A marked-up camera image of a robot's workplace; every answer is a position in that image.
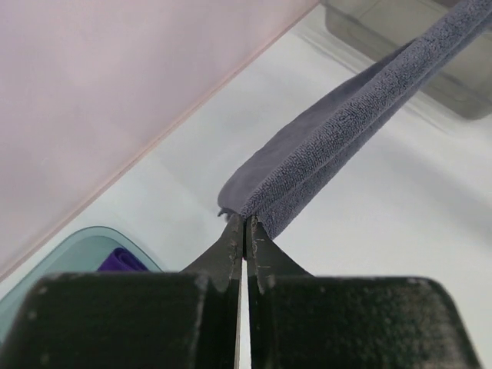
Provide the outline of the dark blue grey towel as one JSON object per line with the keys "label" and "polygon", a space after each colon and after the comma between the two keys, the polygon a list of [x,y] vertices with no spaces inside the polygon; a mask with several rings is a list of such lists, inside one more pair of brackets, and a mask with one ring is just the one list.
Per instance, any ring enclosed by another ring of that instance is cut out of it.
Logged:
{"label": "dark blue grey towel", "polygon": [[408,100],[374,85],[380,61],[326,94],[278,131],[226,181],[227,216],[257,217],[277,237]]}

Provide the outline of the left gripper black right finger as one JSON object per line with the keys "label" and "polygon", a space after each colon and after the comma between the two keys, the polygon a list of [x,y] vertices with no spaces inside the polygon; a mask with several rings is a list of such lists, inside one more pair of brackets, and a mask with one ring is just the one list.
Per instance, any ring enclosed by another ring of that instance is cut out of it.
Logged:
{"label": "left gripper black right finger", "polygon": [[314,276],[262,223],[244,226],[254,368],[479,368],[453,299],[429,278]]}

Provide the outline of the purple towel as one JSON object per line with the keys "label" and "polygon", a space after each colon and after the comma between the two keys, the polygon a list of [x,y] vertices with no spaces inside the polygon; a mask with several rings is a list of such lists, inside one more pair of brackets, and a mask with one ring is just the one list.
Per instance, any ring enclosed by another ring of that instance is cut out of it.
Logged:
{"label": "purple towel", "polygon": [[125,248],[114,249],[97,271],[148,271],[148,268]]}

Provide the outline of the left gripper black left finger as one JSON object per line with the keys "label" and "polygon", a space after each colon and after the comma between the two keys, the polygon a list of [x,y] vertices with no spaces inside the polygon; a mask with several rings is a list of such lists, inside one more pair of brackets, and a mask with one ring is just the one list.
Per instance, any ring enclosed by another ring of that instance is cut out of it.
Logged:
{"label": "left gripper black left finger", "polygon": [[179,272],[58,273],[28,291],[3,368],[235,368],[244,219]]}

